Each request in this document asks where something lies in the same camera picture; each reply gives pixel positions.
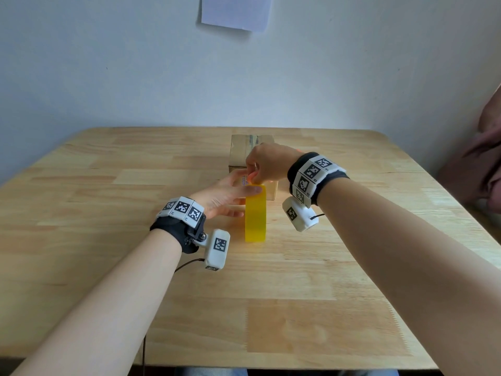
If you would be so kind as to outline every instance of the wristband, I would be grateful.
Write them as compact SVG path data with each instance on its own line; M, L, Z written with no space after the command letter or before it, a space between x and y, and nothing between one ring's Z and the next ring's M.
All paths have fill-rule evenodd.
M150 227L164 230L179 241L184 253L195 253L198 246L194 240L203 242L207 235L204 233L204 208L190 198L180 196L171 199L157 214L157 219Z
M299 157L287 172L291 195L307 208L317 203L318 194L328 182L341 177L348 178L346 170L315 152Z

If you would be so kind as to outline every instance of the person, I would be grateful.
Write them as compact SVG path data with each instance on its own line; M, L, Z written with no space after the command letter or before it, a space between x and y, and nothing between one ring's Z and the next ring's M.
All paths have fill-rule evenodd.
M278 144L254 147L247 170L234 171L190 197L218 214L253 195L233 187L285 178L302 153ZM356 261L382 291L445 375L493 375L501 369L501 271L423 219L348 178L318 195ZM126 375L181 256L179 242L152 230L47 335L14 372L21 375Z

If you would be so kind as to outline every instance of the forearm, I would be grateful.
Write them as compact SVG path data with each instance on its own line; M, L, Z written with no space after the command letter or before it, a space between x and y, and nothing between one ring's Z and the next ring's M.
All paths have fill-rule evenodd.
M349 179L328 183L318 203L446 375L498 372L501 272L496 267Z
M127 374L180 256L181 246L172 235L150 232L14 374Z

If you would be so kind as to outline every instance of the wood grain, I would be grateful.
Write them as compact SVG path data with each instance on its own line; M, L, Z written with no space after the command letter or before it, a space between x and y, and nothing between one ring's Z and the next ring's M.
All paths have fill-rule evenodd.
M501 267L498 244L384 135L363 130L97 128L0 189L0 356L23 357L146 235L171 197L228 173L232 134L272 134L318 151L350 177ZM433 361L329 222L298 233L267 202L264 243L231 233L226 266L176 273L148 331L152 365L432 368ZM183 255L181 263L201 254Z

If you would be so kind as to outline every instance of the yellow object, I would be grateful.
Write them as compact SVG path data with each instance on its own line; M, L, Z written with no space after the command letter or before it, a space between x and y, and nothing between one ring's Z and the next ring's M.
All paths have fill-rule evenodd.
M246 198L247 242L263 242L266 240L266 187L262 184L257 186L260 186L263 191Z

